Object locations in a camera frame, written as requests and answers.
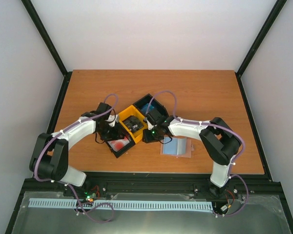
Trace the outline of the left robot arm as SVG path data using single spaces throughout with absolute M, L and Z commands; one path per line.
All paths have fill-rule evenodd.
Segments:
M 92 184 L 86 174 L 69 165 L 69 150 L 88 135 L 98 134 L 103 141 L 122 137 L 118 128 L 119 115 L 114 107 L 101 102 L 95 111 L 83 113 L 71 125 L 57 132 L 38 136 L 29 169 L 39 182 L 53 181 L 74 185 L 81 196 L 91 193 Z

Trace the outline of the left black frame post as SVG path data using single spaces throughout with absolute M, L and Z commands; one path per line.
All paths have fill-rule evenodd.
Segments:
M 34 4 L 31 0 L 21 0 L 23 6 L 25 7 L 29 17 L 31 18 L 33 24 L 35 25 L 39 35 L 41 36 L 44 44 L 46 45 L 48 51 L 50 52 L 53 60 L 55 61 L 59 71 L 61 72 L 64 79 L 70 79 L 67 68 L 65 67 L 60 54 L 58 53 L 46 27 L 44 26 Z

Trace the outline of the black aluminium rail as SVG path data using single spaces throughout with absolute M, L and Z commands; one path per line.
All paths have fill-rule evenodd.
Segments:
M 111 198 L 118 193 L 134 194 L 182 194 L 196 199 L 220 201 L 225 194 L 212 195 L 209 191 L 208 174 L 155 174 L 155 173 L 100 173 L 86 174 L 85 185 L 76 187 L 80 198 L 90 191 L 99 191 L 100 197 Z M 276 195 L 284 199 L 285 195 L 279 182 L 267 175 L 242 175 L 241 179 L 230 180 L 225 191 L 233 192 L 234 198 L 245 194 Z

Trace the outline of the black frame post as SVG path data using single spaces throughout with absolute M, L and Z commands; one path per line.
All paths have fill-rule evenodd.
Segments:
M 67 68 L 65 67 L 60 54 L 58 53 L 46 27 L 44 26 L 34 4 L 31 0 L 21 0 L 23 6 L 25 7 L 29 17 L 31 18 L 33 24 L 35 25 L 39 35 L 41 36 L 44 44 L 46 45 L 48 51 L 50 52 L 53 60 L 55 61 L 59 71 L 61 72 L 64 79 L 70 79 Z
M 244 72 L 246 71 L 248 65 L 252 61 L 257 50 L 259 49 L 260 45 L 264 41 L 266 35 L 268 34 L 269 30 L 273 26 L 274 22 L 276 21 L 277 17 L 279 16 L 280 12 L 282 11 L 286 2 L 287 2 L 287 0 L 277 0 L 275 2 L 275 4 L 273 5 L 265 22 L 263 23 L 261 29 L 259 30 L 256 38 L 254 39 L 251 47 L 249 48 L 246 56 L 244 57 L 241 65 L 239 66 L 237 72 L 235 72 L 238 79 L 240 79 L 242 77 L 242 75 L 244 74 Z

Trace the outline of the pink leather card holder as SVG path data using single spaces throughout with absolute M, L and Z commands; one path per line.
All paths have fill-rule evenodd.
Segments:
M 186 137 L 164 137 L 160 141 L 160 154 L 174 157 L 191 158 L 194 147 Z

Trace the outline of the red and white card stack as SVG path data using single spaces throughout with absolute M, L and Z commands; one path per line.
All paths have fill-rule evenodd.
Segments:
M 123 149 L 126 145 L 128 145 L 131 141 L 125 137 L 123 139 L 112 140 L 108 141 L 108 145 L 111 147 L 112 150 L 118 152 Z

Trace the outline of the three-compartment card bin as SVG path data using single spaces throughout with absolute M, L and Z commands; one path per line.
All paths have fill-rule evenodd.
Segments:
M 164 105 L 147 94 L 132 105 L 118 113 L 119 122 L 115 124 L 124 138 L 107 141 L 106 144 L 116 158 L 125 154 L 130 148 L 143 139 L 143 130 L 148 128 L 146 114 L 157 110 L 162 116 L 168 117 Z

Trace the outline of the right black frame post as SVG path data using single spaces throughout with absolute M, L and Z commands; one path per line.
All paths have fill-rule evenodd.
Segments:
M 277 17 L 279 16 L 280 12 L 282 11 L 286 2 L 287 2 L 287 0 L 277 0 L 275 2 L 275 4 L 273 5 L 265 22 L 263 23 L 261 29 L 259 30 L 256 38 L 254 39 L 251 47 L 249 48 L 246 56 L 244 57 L 241 65 L 239 66 L 237 72 L 235 72 L 238 79 L 240 79 L 242 77 L 242 75 L 244 74 L 244 72 L 246 71 L 248 65 L 252 61 L 257 50 L 259 49 L 260 45 L 264 41 L 266 35 L 268 34 L 269 30 L 273 26 L 274 22 L 276 21 Z

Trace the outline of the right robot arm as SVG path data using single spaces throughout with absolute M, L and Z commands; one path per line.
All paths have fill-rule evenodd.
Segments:
M 210 182 L 223 188 L 231 178 L 231 168 L 243 153 L 245 142 L 221 118 L 210 121 L 195 121 L 176 116 L 162 115 L 158 110 L 146 112 L 147 129 L 143 142 L 164 142 L 166 137 L 187 137 L 203 143 L 213 160 Z

